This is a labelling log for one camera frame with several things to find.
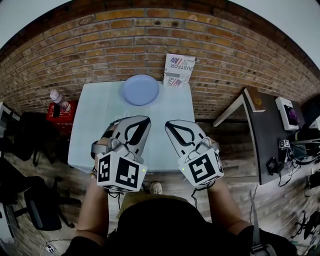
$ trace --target black chair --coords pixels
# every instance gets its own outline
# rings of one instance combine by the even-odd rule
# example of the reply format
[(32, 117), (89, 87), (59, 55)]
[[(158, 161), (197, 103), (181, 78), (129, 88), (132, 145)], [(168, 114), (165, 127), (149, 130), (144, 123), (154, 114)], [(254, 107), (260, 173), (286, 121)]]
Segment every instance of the black chair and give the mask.
[(310, 216), (309, 221), (307, 222), (306, 218), (306, 212), (303, 210), (301, 213), (303, 213), (303, 219), (302, 222), (296, 222), (295, 225), (300, 225), (299, 230), (296, 232), (295, 235), (291, 236), (291, 238), (295, 238), (297, 235), (303, 233), (303, 238), (306, 240), (309, 235), (314, 235), (315, 232), (313, 229), (315, 229), (318, 225), (320, 225), (320, 212), (314, 211), (314, 213)]
[(48, 145), (54, 144), (58, 136), (53, 124), (46, 120), (46, 114), (25, 112), (19, 121), (8, 121), (5, 137), (0, 139), (0, 151), (10, 152), (22, 161), (29, 160), (33, 154), (34, 166), (38, 165), (37, 153), (42, 151), (53, 164)]
[(12, 206), (7, 207), (9, 223), (19, 227), (17, 217), (29, 213), (31, 221), (36, 229), (43, 231), (54, 231), (61, 229), (61, 221), (69, 227), (74, 228), (73, 223), (68, 223), (62, 214), (59, 205), (81, 206), (81, 201), (75, 198), (60, 197), (57, 192), (58, 182), (61, 177), (54, 179), (53, 187), (50, 189), (45, 181), (39, 176), (25, 177), (6, 159), (0, 158), (0, 201), (7, 204), (7, 197), (16, 198), (17, 193), (24, 190), (24, 200), (26, 207), (14, 211)]

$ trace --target table leg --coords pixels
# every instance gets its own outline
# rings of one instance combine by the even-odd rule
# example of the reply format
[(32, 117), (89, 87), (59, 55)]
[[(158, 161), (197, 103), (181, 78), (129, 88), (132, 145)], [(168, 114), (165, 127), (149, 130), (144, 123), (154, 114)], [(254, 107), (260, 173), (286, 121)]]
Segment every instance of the table leg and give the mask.
[(244, 96), (241, 94), (214, 122), (213, 127), (217, 127), (235, 112), (242, 104), (245, 104)]

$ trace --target brick wall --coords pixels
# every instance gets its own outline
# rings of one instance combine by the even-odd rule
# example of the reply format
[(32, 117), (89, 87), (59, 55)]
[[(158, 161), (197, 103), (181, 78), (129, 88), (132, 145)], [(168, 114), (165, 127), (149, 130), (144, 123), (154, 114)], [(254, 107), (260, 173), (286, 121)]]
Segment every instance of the brick wall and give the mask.
[(216, 117), (245, 86), (299, 103), (320, 92), (310, 58), (242, 7), (177, 1), (158, 8), (138, 1), (128, 8), (129, 2), (108, 2), (121, 5), (112, 9), (73, 1), (24, 28), (0, 51), (0, 101), (19, 113), (46, 112), (51, 89), (71, 100), (86, 83), (138, 74), (161, 80), (166, 53), (196, 57), (190, 78), (196, 118)]

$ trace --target table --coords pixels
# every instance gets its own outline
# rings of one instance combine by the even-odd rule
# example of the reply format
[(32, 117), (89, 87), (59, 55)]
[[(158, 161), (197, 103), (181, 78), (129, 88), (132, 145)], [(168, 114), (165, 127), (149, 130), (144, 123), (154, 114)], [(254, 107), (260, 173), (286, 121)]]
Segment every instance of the table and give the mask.
[(178, 171), (179, 156), (167, 133), (170, 120), (195, 121), (190, 86), (175, 87), (159, 84), (159, 95), (150, 105), (132, 106), (125, 103), (119, 88), (122, 81), (85, 84), (78, 102), (70, 139), (68, 164), (90, 173), (94, 166), (91, 145), (98, 141), (109, 124), (132, 116), (148, 116), (151, 129), (142, 158), (148, 172)]
[[(264, 112), (253, 112), (243, 91), (213, 123), (213, 126), (217, 127), (243, 104), (252, 138), (256, 176), (230, 177), (229, 180), (233, 182), (259, 182), (260, 185), (263, 185), (279, 178), (276, 173), (269, 174), (266, 164), (271, 157), (279, 160), (279, 141), (287, 139), (295, 133), (295, 131), (284, 130), (275, 102), (276, 97), (266, 93), (260, 93), (260, 97), (265, 107)], [(299, 128), (301, 129), (305, 123), (302, 111), (297, 102), (292, 101), (292, 105), (299, 118)]]
[(5, 208), (7, 206), (0, 202), (0, 239), (6, 244), (13, 244), (15, 242), (14, 236), (10, 231), (9, 223)]
[(5, 130), (7, 129), (8, 121), (12, 114), (12, 119), (19, 121), (20, 116), (7, 108), (3, 102), (0, 102), (0, 138), (3, 138), (5, 135)]

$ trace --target red container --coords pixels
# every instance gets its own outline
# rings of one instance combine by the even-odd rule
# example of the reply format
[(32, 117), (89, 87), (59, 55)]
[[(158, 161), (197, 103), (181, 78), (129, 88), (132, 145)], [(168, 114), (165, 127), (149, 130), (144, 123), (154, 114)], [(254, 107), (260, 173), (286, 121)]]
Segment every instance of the red container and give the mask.
[(71, 135), (72, 126), (74, 124), (74, 119), (76, 115), (77, 110), (77, 100), (70, 100), (68, 101), (71, 105), (71, 109), (69, 112), (64, 112), (62, 109), (60, 109), (60, 115), (59, 117), (54, 117), (54, 106), (55, 103), (50, 103), (48, 112), (46, 114), (46, 120), (52, 122), (57, 129), (65, 134)]

